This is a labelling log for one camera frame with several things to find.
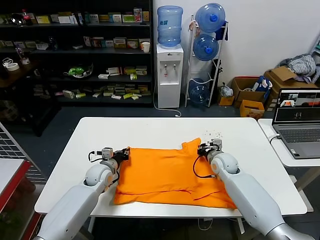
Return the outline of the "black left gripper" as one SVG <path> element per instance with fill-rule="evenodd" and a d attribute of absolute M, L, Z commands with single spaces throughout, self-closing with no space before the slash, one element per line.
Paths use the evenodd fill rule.
<path fill-rule="evenodd" d="M 122 150 L 117 150 L 113 153 L 113 159 L 117 163 L 122 163 L 123 161 L 127 161 L 129 159 L 129 153 L 130 149 L 129 148 L 124 148 Z"/>

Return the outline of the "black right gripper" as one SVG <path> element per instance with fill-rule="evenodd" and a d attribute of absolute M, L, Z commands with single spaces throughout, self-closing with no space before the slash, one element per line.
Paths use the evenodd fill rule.
<path fill-rule="evenodd" d="M 211 151 L 213 149 L 213 146 L 212 145 L 208 145 L 206 143 L 201 143 L 198 148 L 197 148 L 197 154 L 199 156 L 207 156 L 208 155 L 208 152 Z"/>

